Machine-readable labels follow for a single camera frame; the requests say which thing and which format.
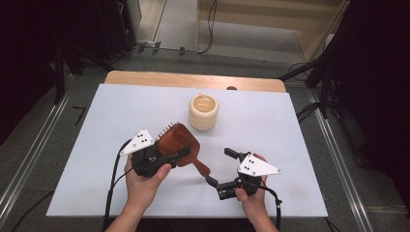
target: wooden hair brush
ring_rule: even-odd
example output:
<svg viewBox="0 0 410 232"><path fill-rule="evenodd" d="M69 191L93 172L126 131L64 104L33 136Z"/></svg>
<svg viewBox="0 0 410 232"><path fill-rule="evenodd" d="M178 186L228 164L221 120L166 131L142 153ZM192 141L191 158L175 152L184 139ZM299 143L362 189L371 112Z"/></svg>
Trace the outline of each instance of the wooden hair brush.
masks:
<svg viewBox="0 0 410 232"><path fill-rule="evenodd" d="M198 160L199 142L185 127L185 125L177 123L172 124L170 128L160 137L157 142L158 151L167 156L178 152L180 149L190 145L190 154L181 158L177 162L177 166L183 167L190 163L195 165L198 172L203 176L209 176L211 170L207 165Z"/></svg>

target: brush handle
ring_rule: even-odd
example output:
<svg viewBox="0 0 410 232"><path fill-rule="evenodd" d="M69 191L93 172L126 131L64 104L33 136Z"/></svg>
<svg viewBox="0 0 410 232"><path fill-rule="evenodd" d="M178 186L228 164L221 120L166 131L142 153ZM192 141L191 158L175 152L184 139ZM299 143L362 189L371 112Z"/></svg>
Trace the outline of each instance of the brush handle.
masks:
<svg viewBox="0 0 410 232"><path fill-rule="evenodd" d="M198 159L196 159L193 162L193 165L195 165L196 169L198 169L198 172L203 177L209 176L209 174L211 174L211 169L209 169L207 165L205 165L203 162L199 161Z"/></svg>

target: hand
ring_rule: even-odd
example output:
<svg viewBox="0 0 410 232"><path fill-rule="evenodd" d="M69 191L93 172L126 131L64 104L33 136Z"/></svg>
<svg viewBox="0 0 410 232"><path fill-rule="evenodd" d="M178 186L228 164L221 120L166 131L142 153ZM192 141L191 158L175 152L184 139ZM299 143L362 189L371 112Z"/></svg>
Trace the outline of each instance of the hand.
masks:
<svg viewBox="0 0 410 232"><path fill-rule="evenodd" d="M253 155L266 161L265 158L260 155ZM267 176L262 176L262 181L266 183L267 178ZM266 210L265 190L258 189L256 194L248 195L243 188L237 188L235 193L238 201L242 202L242 208L244 208L245 215L256 231L277 231Z"/></svg>
<svg viewBox="0 0 410 232"><path fill-rule="evenodd" d="M129 155L124 171L132 169L132 155ZM166 163L152 178L140 177L131 170L126 175L127 203L121 214L111 223L106 231L135 231L145 210L151 205L161 182L171 170L171 164Z"/></svg>
<svg viewBox="0 0 410 232"><path fill-rule="evenodd" d="M129 155L124 171L132 169L132 155ZM171 170L171 164L164 164L151 178L140 177L132 170L126 175L128 199L126 207L140 208L144 211L151 205L161 182Z"/></svg>

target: black cord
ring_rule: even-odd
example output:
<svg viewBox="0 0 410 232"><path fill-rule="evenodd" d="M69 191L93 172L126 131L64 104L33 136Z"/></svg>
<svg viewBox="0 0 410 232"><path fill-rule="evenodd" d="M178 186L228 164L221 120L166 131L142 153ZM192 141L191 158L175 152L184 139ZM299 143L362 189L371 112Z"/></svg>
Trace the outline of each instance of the black cord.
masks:
<svg viewBox="0 0 410 232"><path fill-rule="evenodd" d="M259 186L260 189L267 190L269 193L271 193L274 198L275 198L275 204L277 206L277 230L280 230L280 223L281 223L281 212L280 212L280 204L282 203L281 200L278 199L278 195L276 192L274 192L271 188L268 188L265 184L264 181L262 181L264 186Z"/></svg>
<svg viewBox="0 0 410 232"><path fill-rule="evenodd" d="M327 223L328 226L329 226L329 229L330 229L332 232L335 232L335 230L338 231L338 232L340 232L340 230L329 220L328 217L325 217L325 220L326 220L326 223Z"/></svg>
<svg viewBox="0 0 410 232"><path fill-rule="evenodd" d="M112 171L112 178L111 178L111 185L108 191L108 195L106 197L106 204L105 204L105 215L104 215L104 220L109 219L109 210L111 208L111 200L112 200L112 193L114 192L114 187L118 183L118 181L124 177L127 173L129 173L131 170L127 171L124 175L122 175L120 178L118 178L117 181L115 181L115 175L117 173L117 167L118 167L118 162L120 160L120 153L121 151L131 142L131 139L128 140L123 144L123 146L120 148L120 151L118 151L117 158L115 159L114 163L114 170Z"/></svg>
<svg viewBox="0 0 410 232"><path fill-rule="evenodd" d="M330 81L329 83L330 87L328 88L328 97L330 98L330 105L329 107L331 108L331 113L337 118L340 118L340 115L338 114L338 111L336 110L337 105L339 104L340 99L337 96L336 93L336 87L337 85L334 83L333 80Z"/></svg>
<svg viewBox="0 0 410 232"><path fill-rule="evenodd" d="M310 103L296 114L299 124L301 124L316 108L320 107L320 102Z"/></svg>
<svg viewBox="0 0 410 232"><path fill-rule="evenodd" d="M202 50L202 51L192 51L192 50L181 50L181 49L173 49L173 48L160 48L160 47L148 47L148 46L140 46L137 47L136 49L132 50L141 50L140 48L143 49L153 49L153 50L166 50L166 51L178 51L180 53L194 53L194 54L203 54L206 53L209 49L211 49L212 44L214 42L214 23L215 23L215 15L217 14L217 5L218 5L218 1L214 0L214 3L212 4L211 10L209 11L208 14L208 30L209 30L209 42L208 42L208 46Z"/></svg>
<svg viewBox="0 0 410 232"><path fill-rule="evenodd" d="M292 70L292 68L293 68L294 66L297 66L297 65L305 65L305 64L306 64L306 63L295 63L295 64L291 65L291 66L289 67L289 69L287 69L287 72L290 73L290 71ZM302 80L302 79L296 78L295 76L293 76L292 78L295 79L295 80L297 80L297 81L304 81L304 80Z"/></svg>
<svg viewBox="0 0 410 232"><path fill-rule="evenodd" d="M322 53L323 53L323 52L325 52L325 50L326 50L326 40L325 40L325 41L323 41L323 49L322 49Z"/></svg>
<svg viewBox="0 0 410 232"><path fill-rule="evenodd" d="M214 42L214 22L215 22L215 15L217 14L217 5L218 5L217 0L214 0L214 3L212 4L211 10L209 11L209 14L208 14L208 30L209 30L209 36L210 36L209 43L208 43L208 46L203 51L198 52L199 54L205 53L209 49L211 49L212 43ZM211 25L211 12L212 12L212 10L214 10L214 15L213 15L213 18L212 18L212 25Z"/></svg>
<svg viewBox="0 0 410 232"><path fill-rule="evenodd" d="M15 232L18 229L18 226L24 221L24 219L34 210L36 209L37 206L39 206L43 201L45 201L50 195L54 193L55 189L51 190L48 194L42 197L36 204L34 204L30 209L28 209L23 216L18 220L18 222L15 224L11 232Z"/></svg>
<svg viewBox="0 0 410 232"><path fill-rule="evenodd" d="M133 52L133 50L131 50L131 51L129 51L129 52L126 52L126 53L122 53L121 55L118 56L117 59L115 59L114 61L112 61L111 63L109 63L109 65L110 65L110 66L111 66L111 65L114 65L115 63L117 63L118 61L120 61L121 59L123 59L124 56L127 55L127 54L129 54L130 52ZM91 67L96 67L96 66L98 66L97 64L88 63L88 62L85 62L84 60L81 60L81 62L82 62L84 65L86 65L87 68L91 68Z"/></svg>

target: metal frame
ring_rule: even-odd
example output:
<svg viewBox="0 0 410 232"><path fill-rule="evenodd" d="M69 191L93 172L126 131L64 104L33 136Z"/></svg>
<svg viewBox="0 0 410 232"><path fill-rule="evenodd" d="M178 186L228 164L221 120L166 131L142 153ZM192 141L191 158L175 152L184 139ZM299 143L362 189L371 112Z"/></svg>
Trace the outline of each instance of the metal frame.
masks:
<svg viewBox="0 0 410 232"><path fill-rule="evenodd" d="M319 102L319 99L316 93L314 93L314 90L307 89L307 94L310 102ZM349 170L344 162L343 155L337 146L337 142L332 133L331 126L329 125L328 120L323 117L319 109L315 110L315 114L331 153L331 157L335 164L338 177L340 178L347 200L349 201L350 208L358 223L359 229L362 232L372 232L374 231L374 229L368 218L365 205L363 204L362 198L360 197L353 179L350 176Z"/></svg>
<svg viewBox="0 0 410 232"><path fill-rule="evenodd" d="M64 108L66 107L67 101L71 95L71 89L75 83L75 77L73 74L70 74L68 77L68 85L66 88L66 94L59 104L56 104L52 107L50 113L48 114L47 119L45 120L40 132L38 133L36 139L30 147L27 155L25 156L20 167L16 171L13 179L9 183L6 190L1 195L0 200L0 229L3 227L6 222L7 217L9 216L10 211L12 210L13 205L15 204L21 190L23 189L27 179L30 176L31 171L36 165L37 159L40 157L44 145L50 137L55 125L58 122L58 119L61 116Z"/></svg>

